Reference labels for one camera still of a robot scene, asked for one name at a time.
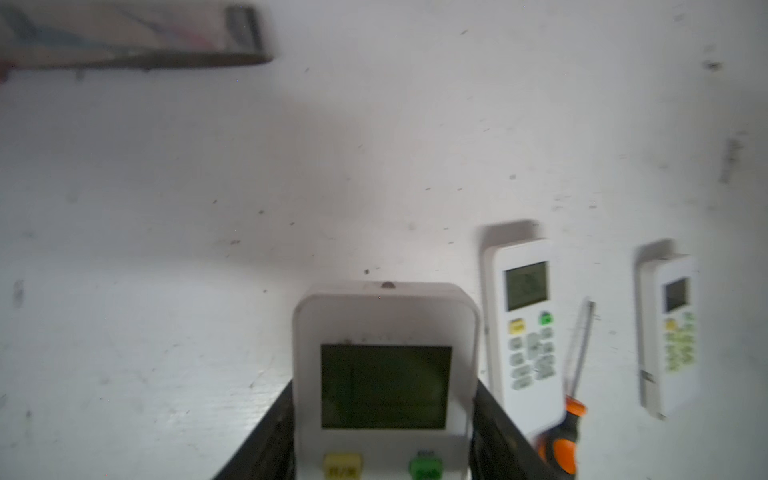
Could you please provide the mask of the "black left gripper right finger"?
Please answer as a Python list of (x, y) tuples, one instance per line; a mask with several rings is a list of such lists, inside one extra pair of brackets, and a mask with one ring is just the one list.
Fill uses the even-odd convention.
[(472, 428), (469, 457), (472, 479), (557, 478), (481, 381), (474, 396)]

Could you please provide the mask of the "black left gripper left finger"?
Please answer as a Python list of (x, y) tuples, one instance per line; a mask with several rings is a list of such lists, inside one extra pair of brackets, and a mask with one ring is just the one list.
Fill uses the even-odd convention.
[(259, 423), (213, 476), (215, 480), (296, 478), (293, 382), (289, 381)]

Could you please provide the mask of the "orange black screwdriver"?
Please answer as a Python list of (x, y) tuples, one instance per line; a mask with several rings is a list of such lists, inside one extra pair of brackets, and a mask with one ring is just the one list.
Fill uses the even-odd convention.
[(584, 329), (575, 359), (573, 375), (567, 384), (565, 397), (565, 417), (563, 421), (547, 431), (539, 440), (538, 453), (541, 459), (554, 470), (558, 479), (577, 478), (577, 450), (580, 439), (580, 422), (588, 409), (578, 399), (587, 352), (591, 340), (592, 327), (595, 318), (596, 303), (591, 299), (586, 301)]

